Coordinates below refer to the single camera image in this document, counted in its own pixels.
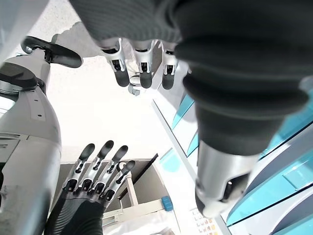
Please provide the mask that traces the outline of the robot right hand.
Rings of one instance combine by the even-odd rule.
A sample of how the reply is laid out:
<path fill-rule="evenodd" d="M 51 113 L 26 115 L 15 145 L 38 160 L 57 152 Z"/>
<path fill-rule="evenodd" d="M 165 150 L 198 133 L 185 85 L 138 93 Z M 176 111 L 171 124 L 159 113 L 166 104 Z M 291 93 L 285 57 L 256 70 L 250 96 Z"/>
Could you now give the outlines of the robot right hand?
<path fill-rule="evenodd" d="M 101 168 L 105 157 L 114 146 L 107 141 L 86 167 L 95 145 L 88 144 L 73 164 L 63 182 L 61 192 L 47 219 L 45 235 L 101 235 L 103 214 L 125 182 L 126 176 L 135 166 L 121 159 L 128 152 L 121 146 L 109 163 Z"/>

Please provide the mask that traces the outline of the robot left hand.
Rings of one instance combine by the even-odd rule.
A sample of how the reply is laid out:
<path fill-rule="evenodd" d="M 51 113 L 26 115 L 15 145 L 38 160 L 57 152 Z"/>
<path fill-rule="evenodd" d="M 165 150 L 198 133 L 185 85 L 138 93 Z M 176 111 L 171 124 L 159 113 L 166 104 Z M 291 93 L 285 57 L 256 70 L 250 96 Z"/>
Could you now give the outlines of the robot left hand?
<path fill-rule="evenodd" d="M 183 79 L 195 102 L 198 176 L 205 217 L 239 199 L 257 158 L 308 94 L 313 73 L 310 0 L 73 0 L 100 48 L 114 37 L 176 44 L 191 70 Z"/>

